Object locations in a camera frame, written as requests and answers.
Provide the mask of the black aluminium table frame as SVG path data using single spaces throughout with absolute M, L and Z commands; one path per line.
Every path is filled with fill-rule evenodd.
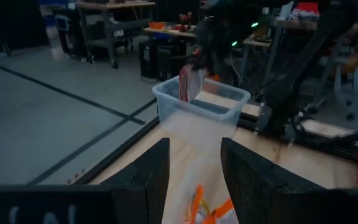
M 203 154 L 175 134 L 164 131 L 157 118 L 121 144 L 114 152 L 90 170 L 75 175 L 74 184 L 99 184 L 137 159 L 160 139 L 170 138 L 170 179 L 183 180 L 186 168 Z M 326 188 L 356 187 L 358 165 L 349 159 L 331 156 L 301 145 L 289 146 L 273 139 L 258 136 L 244 128 L 237 128 L 234 140 L 278 165 Z

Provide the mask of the orange Maruchan noodle pack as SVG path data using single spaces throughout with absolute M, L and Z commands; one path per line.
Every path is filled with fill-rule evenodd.
M 203 186 L 197 185 L 186 207 L 184 224 L 239 224 L 230 198 L 211 211 L 203 195 Z

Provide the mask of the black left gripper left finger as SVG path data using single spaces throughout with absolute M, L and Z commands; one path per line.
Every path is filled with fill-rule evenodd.
M 169 176 L 162 138 L 99 185 L 0 185 L 0 224 L 161 224 Z

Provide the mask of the office chair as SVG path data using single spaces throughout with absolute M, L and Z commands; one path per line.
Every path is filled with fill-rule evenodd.
M 315 114 L 331 100 L 342 106 L 348 121 L 354 120 L 356 112 L 352 107 L 353 100 L 348 95 L 358 92 L 358 44 L 350 47 L 341 37 L 331 56 L 319 64 L 324 66 L 324 70 L 305 111 Z

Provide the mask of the clear plastic bin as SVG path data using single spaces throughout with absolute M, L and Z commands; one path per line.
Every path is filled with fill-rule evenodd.
M 179 78 L 152 88 L 157 97 L 162 128 L 201 150 L 219 147 L 222 138 L 234 135 L 250 93 L 234 86 L 205 79 L 192 100 L 179 99 Z

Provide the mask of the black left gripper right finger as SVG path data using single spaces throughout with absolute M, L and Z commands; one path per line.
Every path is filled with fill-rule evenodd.
M 357 189 L 325 189 L 231 138 L 221 164 L 239 224 L 358 224 Z

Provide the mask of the black computer towers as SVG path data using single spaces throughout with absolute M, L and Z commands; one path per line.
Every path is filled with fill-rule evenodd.
M 139 43 L 140 76 L 165 81 L 178 75 L 186 55 L 186 43 L 180 40 L 150 39 Z

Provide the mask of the long wooden worktable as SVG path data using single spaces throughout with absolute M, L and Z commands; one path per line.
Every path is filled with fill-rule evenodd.
M 185 37 L 185 38 L 195 38 L 196 37 L 196 28 L 197 26 L 191 26 L 191 29 L 186 32 L 182 32 L 181 25 L 175 24 L 175 25 L 164 25 L 164 27 L 160 28 L 159 22 L 156 22 L 157 26 L 151 26 L 144 29 L 144 31 L 148 33 L 154 33 L 154 34 L 165 34 L 170 35 L 172 37 Z M 262 47 L 262 48 L 269 48 L 272 44 L 271 39 L 263 39 L 259 36 L 256 36 L 255 34 L 251 34 L 248 36 L 248 38 L 244 39 L 242 43 L 239 42 L 234 43 L 234 47 L 242 47 L 243 48 L 243 56 L 241 60 L 241 69 L 239 73 L 239 77 L 245 80 L 245 77 L 247 75 L 247 63 L 249 58 L 249 52 L 251 47 Z

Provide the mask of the metal cart workbench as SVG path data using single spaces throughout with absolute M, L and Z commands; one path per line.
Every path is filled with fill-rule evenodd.
M 80 27 L 86 48 L 86 58 L 94 64 L 93 47 L 105 48 L 109 63 L 118 68 L 116 48 L 133 50 L 133 38 L 153 21 L 157 7 L 153 0 L 78 0 L 75 3 L 80 15 Z M 104 36 L 96 38 L 88 24 L 88 17 L 100 16 Z

